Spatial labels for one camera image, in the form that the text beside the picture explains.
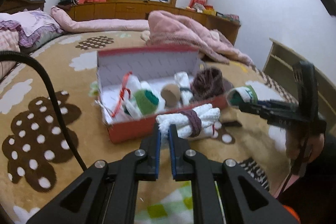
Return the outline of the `right hand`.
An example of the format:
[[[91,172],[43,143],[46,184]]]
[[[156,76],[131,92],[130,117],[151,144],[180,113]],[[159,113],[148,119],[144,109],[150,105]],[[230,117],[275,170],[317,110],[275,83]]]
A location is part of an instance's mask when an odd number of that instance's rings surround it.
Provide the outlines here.
[[[310,136],[307,141],[300,139],[292,132],[286,132],[286,156],[295,160],[298,158],[301,150],[309,150],[307,162],[314,161],[322,152],[325,144],[325,135],[319,134],[318,136]]]

